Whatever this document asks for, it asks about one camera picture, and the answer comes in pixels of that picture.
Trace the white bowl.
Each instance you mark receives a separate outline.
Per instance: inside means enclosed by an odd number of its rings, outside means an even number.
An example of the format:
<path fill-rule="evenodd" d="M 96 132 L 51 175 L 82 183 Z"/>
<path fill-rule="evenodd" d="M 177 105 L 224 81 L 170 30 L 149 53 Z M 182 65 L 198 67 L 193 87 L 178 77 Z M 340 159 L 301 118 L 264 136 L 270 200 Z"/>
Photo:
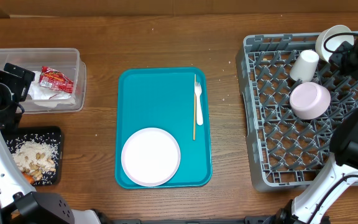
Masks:
<path fill-rule="evenodd" d="M 330 37 L 334 34 L 350 32 L 350 31 L 351 31 L 350 28 L 348 28 L 347 26 L 336 25 L 336 26 L 328 28 L 328 29 L 324 30 L 322 33 L 320 33 L 320 35 L 318 36 L 316 43 L 315 43 L 315 51 L 319 55 L 320 59 L 325 62 L 328 62 L 330 56 L 332 55 L 332 53 L 328 52 L 323 47 L 323 44 L 328 37 Z M 326 47 L 329 50 L 334 51 L 345 41 L 350 43 L 351 46 L 354 45 L 354 37 L 352 35 L 341 35 L 341 36 L 333 37 L 332 39 L 327 41 Z"/>

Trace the white napkin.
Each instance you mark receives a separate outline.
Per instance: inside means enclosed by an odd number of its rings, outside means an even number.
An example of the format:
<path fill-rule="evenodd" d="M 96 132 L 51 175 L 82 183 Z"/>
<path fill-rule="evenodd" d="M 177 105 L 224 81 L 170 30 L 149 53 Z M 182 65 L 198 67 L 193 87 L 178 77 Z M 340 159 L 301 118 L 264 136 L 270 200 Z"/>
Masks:
<path fill-rule="evenodd" d="M 75 104 L 75 100 L 71 99 L 71 95 L 69 93 L 41 87 L 39 85 L 39 78 L 41 72 L 34 71 L 34 73 L 34 81 L 30 85 L 28 95 L 31 97 L 32 100 L 35 100 L 34 103 L 36 105 L 48 108 L 55 108 L 58 104 Z"/>

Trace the white paper cup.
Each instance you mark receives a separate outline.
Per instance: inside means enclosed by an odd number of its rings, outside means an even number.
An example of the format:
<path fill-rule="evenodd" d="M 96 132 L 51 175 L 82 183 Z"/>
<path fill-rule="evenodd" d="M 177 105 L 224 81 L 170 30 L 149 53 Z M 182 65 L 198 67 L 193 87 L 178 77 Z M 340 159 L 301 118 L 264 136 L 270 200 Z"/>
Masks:
<path fill-rule="evenodd" d="M 318 61 L 319 55 L 315 51 L 302 51 L 290 70 L 290 78 L 303 83 L 312 81 Z"/>

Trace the red snack wrapper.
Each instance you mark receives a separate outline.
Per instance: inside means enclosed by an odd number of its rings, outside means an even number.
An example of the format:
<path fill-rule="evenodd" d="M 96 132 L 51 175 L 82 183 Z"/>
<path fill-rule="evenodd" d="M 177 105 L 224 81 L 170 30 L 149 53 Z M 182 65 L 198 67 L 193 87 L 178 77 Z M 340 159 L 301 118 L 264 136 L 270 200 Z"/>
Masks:
<path fill-rule="evenodd" d="M 62 72 L 50 67 L 43 66 L 39 78 L 39 85 L 53 91 L 73 93 L 74 82 Z"/>

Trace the pink bowl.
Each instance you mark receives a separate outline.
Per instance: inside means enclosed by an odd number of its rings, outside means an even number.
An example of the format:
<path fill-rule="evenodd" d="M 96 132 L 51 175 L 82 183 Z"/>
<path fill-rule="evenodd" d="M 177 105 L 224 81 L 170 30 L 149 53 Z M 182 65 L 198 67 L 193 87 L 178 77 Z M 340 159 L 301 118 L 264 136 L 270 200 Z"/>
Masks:
<path fill-rule="evenodd" d="M 290 94 L 290 106 L 300 119 L 315 119 L 321 116 L 331 103 L 328 89 L 314 82 L 298 85 Z"/>

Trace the orange carrot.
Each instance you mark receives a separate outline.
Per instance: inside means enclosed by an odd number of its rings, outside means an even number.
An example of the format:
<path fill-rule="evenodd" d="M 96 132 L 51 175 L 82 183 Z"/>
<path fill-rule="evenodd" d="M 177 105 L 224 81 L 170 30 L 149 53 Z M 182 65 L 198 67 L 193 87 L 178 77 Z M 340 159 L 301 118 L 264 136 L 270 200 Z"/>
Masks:
<path fill-rule="evenodd" d="M 26 181 L 28 181 L 30 185 L 33 185 L 35 183 L 35 179 L 31 175 L 26 174 L 25 172 L 23 172 L 22 175 L 25 177 Z"/>

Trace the white plastic fork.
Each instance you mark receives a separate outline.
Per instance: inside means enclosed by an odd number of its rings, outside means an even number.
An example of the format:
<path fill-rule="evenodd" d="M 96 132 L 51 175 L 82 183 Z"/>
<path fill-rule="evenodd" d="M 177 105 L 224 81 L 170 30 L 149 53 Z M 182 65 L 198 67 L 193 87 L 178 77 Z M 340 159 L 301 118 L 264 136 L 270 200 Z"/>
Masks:
<path fill-rule="evenodd" d="M 201 94 L 202 94 L 202 87 L 198 82 L 195 82 L 196 123 L 198 126 L 203 125 L 203 112 L 201 109 Z"/>

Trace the pink plate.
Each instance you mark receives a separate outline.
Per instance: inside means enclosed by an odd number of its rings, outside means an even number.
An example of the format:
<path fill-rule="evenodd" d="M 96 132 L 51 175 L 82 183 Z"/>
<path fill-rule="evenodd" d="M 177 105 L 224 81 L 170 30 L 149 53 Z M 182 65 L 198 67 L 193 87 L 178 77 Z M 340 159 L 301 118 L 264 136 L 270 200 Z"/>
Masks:
<path fill-rule="evenodd" d="M 136 131 L 125 142 L 121 152 L 124 173 L 143 187 L 168 182 L 177 172 L 181 150 L 177 140 L 160 128 Z"/>

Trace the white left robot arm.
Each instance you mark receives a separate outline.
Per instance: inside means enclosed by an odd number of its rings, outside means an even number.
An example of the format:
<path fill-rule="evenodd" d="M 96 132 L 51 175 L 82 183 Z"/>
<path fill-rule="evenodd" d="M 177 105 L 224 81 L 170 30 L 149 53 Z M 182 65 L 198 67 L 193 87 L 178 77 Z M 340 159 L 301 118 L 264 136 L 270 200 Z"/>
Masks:
<path fill-rule="evenodd" d="M 73 210 L 59 194 L 37 192 L 15 163 L 2 131 L 17 129 L 21 102 L 34 73 L 14 65 L 0 71 L 0 223 L 100 223 L 94 210 Z"/>

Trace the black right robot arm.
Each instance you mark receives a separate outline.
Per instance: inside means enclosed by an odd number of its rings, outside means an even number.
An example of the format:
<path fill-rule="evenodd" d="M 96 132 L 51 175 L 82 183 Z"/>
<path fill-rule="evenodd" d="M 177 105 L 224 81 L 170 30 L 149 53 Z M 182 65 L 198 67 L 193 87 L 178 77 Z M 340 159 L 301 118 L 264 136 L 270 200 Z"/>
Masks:
<path fill-rule="evenodd" d="M 343 42 L 333 50 L 340 69 L 358 78 L 358 36 L 353 45 Z M 322 223 L 328 208 L 358 180 L 358 108 L 336 128 L 329 143 L 330 156 L 307 189 L 290 200 L 266 223 Z"/>

